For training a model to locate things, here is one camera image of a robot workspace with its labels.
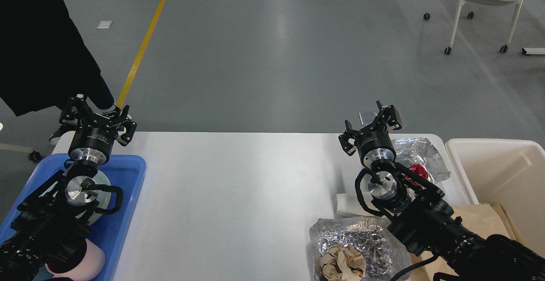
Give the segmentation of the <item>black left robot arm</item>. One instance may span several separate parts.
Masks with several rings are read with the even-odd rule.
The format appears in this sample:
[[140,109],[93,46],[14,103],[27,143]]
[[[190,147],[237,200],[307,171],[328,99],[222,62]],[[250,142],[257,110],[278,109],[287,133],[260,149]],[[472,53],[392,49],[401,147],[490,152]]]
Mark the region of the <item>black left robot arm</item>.
[[10,227],[14,234],[1,244],[2,281],[31,281],[45,266],[59,269],[54,280],[89,280],[96,273],[70,276],[90,257],[92,215],[112,215],[121,210],[120,186],[97,182],[99,167],[106,164],[114,143],[127,146],[137,127],[128,105],[112,112],[93,112],[83,94],[70,97],[59,122],[75,132],[64,169],[58,170],[19,203],[19,215]]

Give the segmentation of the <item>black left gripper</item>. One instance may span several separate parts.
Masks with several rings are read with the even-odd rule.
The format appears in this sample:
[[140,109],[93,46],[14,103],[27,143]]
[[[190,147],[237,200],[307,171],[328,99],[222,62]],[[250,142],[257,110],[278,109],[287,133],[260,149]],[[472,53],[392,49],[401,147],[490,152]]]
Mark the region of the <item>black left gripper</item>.
[[[132,119],[109,120],[98,126],[98,114],[87,103],[87,95],[70,97],[62,109],[59,123],[76,129],[68,155],[72,160],[93,161],[103,165],[109,161],[115,140],[127,146],[133,139],[138,124]],[[130,111],[130,105],[122,109]]]

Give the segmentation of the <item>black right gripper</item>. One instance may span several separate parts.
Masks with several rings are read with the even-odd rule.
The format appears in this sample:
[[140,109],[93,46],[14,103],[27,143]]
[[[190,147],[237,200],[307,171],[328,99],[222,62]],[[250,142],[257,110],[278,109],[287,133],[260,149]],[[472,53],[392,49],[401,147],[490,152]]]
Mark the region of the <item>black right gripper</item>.
[[[358,151],[360,162],[366,168],[370,168],[379,160],[391,162],[396,160],[389,133],[403,128],[401,116],[395,106],[383,105],[379,100],[376,101],[376,105],[379,112],[371,123],[371,132],[362,133],[360,130],[355,130],[351,122],[345,120],[345,130],[338,136],[343,151],[348,156]],[[350,140],[356,141],[356,145],[350,143]]]

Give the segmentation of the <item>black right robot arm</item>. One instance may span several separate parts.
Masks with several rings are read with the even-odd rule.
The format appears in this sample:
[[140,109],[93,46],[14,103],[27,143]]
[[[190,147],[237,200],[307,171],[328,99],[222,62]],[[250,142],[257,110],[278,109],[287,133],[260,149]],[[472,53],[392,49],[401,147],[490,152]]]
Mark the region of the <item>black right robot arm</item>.
[[399,271],[396,281],[414,269],[444,259],[454,275],[436,272],[435,281],[543,281],[544,258],[504,235],[482,238],[453,218],[442,189],[396,161],[390,130],[402,128],[393,105],[377,102],[378,113],[361,129],[345,120],[338,137],[343,151],[358,153],[362,169],[355,190],[360,207],[390,221],[388,231],[416,256],[432,257]]

